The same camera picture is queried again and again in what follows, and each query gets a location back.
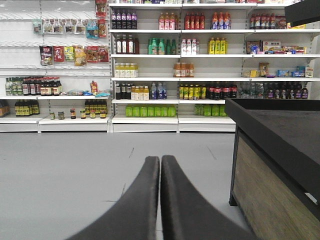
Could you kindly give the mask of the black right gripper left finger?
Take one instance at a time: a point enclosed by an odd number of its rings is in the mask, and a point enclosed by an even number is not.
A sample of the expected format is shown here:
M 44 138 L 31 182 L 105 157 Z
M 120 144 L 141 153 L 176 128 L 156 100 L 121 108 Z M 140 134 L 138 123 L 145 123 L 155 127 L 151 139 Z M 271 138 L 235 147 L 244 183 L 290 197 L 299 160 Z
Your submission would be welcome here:
M 155 240 L 160 160 L 148 156 L 119 200 L 70 240 Z

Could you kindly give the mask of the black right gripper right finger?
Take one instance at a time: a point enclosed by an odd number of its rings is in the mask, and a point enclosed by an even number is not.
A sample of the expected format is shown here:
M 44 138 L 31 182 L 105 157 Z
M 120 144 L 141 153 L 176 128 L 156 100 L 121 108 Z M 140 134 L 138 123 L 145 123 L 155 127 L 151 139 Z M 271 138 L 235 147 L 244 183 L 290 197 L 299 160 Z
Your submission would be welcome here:
M 256 239 L 201 195 L 173 155 L 161 158 L 160 206 L 165 240 Z

